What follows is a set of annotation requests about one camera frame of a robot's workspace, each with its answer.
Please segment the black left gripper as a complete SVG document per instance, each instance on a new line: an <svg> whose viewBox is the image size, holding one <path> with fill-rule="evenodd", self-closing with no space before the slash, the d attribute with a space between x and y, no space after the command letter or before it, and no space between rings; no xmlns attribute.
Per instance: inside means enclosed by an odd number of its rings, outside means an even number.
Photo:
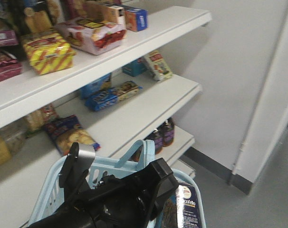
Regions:
<svg viewBox="0 0 288 228"><path fill-rule="evenodd" d="M179 185L163 158L124 178L111 175L103 181L77 197L77 228L145 228Z"/></svg>

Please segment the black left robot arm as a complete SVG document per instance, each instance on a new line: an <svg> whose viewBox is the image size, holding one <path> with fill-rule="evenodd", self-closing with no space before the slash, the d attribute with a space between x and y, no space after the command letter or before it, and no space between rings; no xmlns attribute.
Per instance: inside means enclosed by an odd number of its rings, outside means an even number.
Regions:
<svg viewBox="0 0 288 228"><path fill-rule="evenodd" d="M123 178L104 176L94 189L80 192L82 178L64 203L32 228L145 228L179 186L162 158Z"/></svg>

